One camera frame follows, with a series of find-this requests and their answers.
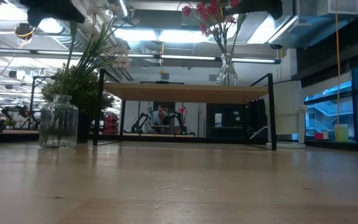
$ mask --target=black metal frame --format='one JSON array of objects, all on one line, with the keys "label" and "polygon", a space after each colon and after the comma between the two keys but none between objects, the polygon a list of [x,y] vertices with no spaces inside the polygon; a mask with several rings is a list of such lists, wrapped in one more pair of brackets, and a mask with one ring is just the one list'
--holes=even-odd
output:
[{"label": "black metal frame", "polygon": [[[120,131],[117,136],[100,136],[99,135],[99,114],[101,111],[101,99],[103,94],[104,76],[108,71],[102,69],[99,74],[99,89],[98,89],[98,106],[95,108],[95,125],[93,130],[93,145],[97,146],[99,140],[111,140],[111,141],[159,141],[159,142],[203,142],[203,143],[234,143],[234,144],[265,144],[265,141],[256,139],[211,139],[211,138],[170,138],[170,137],[147,137],[147,136],[124,136],[124,120],[126,100],[122,101],[121,114],[120,114]],[[275,129],[275,108],[274,108],[274,93],[273,93],[273,74],[268,73],[262,78],[258,79],[251,86],[258,84],[260,81],[267,78],[268,81],[268,97],[269,97],[269,110],[270,110],[270,131],[272,136],[272,150],[277,150],[277,137]]]}]

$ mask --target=white flower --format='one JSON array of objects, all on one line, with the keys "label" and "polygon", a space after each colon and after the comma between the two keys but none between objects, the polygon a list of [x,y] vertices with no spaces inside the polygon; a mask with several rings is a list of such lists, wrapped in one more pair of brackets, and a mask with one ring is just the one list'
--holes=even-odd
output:
[{"label": "white flower", "polygon": [[116,53],[121,53],[124,55],[129,54],[129,49],[127,48],[127,42],[121,38],[116,39],[117,47],[116,47]]},{"label": "white flower", "polygon": [[122,11],[121,7],[116,4],[109,4],[109,9],[114,15],[117,15]]},{"label": "white flower", "polygon": [[100,37],[99,31],[97,30],[97,28],[93,27],[92,31],[89,33],[88,36],[89,40],[97,40],[99,39],[99,37]]},{"label": "white flower", "polygon": [[93,16],[93,15],[96,15],[97,13],[98,13],[98,7],[95,4],[91,4],[86,9],[86,15],[88,15],[88,16]]},{"label": "white flower", "polygon": [[129,67],[131,59],[126,55],[120,55],[116,57],[116,60],[114,61],[112,67],[113,68],[127,68]]},{"label": "white flower", "polygon": [[134,25],[137,25],[137,24],[140,22],[140,20],[138,20],[138,19],[131,19],[131,22],[132,22]]}]

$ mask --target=desk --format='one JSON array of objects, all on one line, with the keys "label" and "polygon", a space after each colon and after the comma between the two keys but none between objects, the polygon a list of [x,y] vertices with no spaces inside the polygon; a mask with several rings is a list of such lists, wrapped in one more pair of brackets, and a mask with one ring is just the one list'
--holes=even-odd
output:
[{"label": "desk", "polygon": [[[99,111],[101,111],[101,100],[103,90],[119,97],[122,100],[120,116],[120,134],[124,133],[124,117],[127,100],[133,101],[165,101],[165,102],[189,102],[189,103],[232,103],[246,104],[256,98],[268,95],[270,125],[272,136],[272,150],[276,150],[275,134],[275,113],[273,96],[273,75],[264,75],[251,86],[214,86],[214,85],[177,85],[177,84],[140,84],[140,83],[105,83],[104,74],[106,70],[101,70],[99,74],[98,106],[95,116],[93,145],[98,145],[99,138]],[[255,86],[263,79],[267,78],[268,86]]]}]

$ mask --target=glass vase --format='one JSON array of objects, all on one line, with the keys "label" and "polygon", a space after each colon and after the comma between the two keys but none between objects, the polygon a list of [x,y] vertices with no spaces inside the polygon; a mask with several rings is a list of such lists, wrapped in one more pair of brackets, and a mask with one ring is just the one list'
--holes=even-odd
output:
[{"label": "glass vase", "polygon": [[232,62],[232,55],[229,53],[222,54],[222,67],[219,70],[216,84],[220,86],[236,86],[239,82],[239,77],[234,70]]},{"label": "glass vase", "polygon": [[75,147],[77,144],[78,108],[70,104],[71,96],[53,95],[53,102],[41,109],[41,147]]}]

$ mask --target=table surface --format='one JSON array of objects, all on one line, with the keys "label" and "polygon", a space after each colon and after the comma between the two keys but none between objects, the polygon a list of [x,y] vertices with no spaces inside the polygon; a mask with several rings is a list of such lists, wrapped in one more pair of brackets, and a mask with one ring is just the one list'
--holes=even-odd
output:
[{"label": "table surface", "polygon": [[0,224],[358,223],[358,152],[0,144]]},{"label": "table surface", "polygon": [[105,83],[122,100],[244,104],[266,95],[266,86]]}]

